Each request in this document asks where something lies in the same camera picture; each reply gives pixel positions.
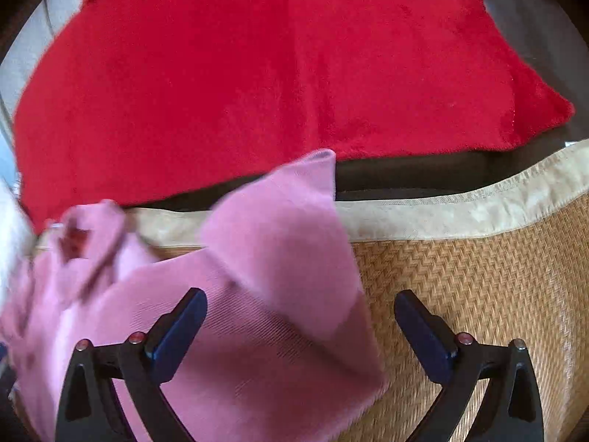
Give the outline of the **pink garment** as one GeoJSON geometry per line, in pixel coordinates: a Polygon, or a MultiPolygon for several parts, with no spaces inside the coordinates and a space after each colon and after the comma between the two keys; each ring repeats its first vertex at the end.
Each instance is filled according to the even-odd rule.
{"type": "Polygon", "coordinates": [[[311,153],[224,197],[201,248],[168,260],[112,201],[70,208],[23,260],[1,339],[40,438],[54,436],[75,344],[150,329],[192,287],[208,313],[164,395],[199,441],[328,441],[385,386],[348,234],[335,156],[311,153]]]}

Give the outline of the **woven bamboo mat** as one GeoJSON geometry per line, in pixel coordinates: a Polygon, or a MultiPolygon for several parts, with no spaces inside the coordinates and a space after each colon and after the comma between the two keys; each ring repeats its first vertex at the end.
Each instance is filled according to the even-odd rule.
{"type": "MultiPolygon", "coordinates": [[[[560,441],[570,433],[588,405],[586,142],[474,192],[409,201],[334,199],[334,205],[359,270],[385,386],[332,439],[401,440],[434,399],[394,321],[400,290],[414,291],[452,327],[482,342],[524,339],[539,382],[545,437],[560,441]]],[[[125,214],[156,259],[168,260],[201,248],[200,231],[214,208],[125,214]]]]}

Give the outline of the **white quilted pad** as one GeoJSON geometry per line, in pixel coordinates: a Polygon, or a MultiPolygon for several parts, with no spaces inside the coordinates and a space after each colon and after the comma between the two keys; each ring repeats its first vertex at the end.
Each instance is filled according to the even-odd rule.
{"type": "Polygon", "coordinates": [[[4,180],[0,194],[1,305],[10,292],[10,280],[18,263],[34,247],[36,236],[27,215],[4,180]]]}

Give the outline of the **red blanket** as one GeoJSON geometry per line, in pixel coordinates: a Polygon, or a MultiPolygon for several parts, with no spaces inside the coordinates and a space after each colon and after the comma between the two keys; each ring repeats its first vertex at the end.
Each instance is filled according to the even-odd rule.
{"type": "Polygon", "coordinates": [[[574,112],[483,0],[83,0],[14,134],[42,232],[76,204],[161,201],[319,148],[508,151],[574,112]]]}

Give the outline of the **dark brown sofa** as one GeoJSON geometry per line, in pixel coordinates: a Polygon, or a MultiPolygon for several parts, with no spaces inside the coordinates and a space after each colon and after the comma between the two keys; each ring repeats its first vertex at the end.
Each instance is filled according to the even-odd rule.
{"type": "Polygon", "coordinates": [[[126,0],[134,204],[210,208],[319,148],[344,200],[477,189],[586,135],[551,0],[126,0]]]}

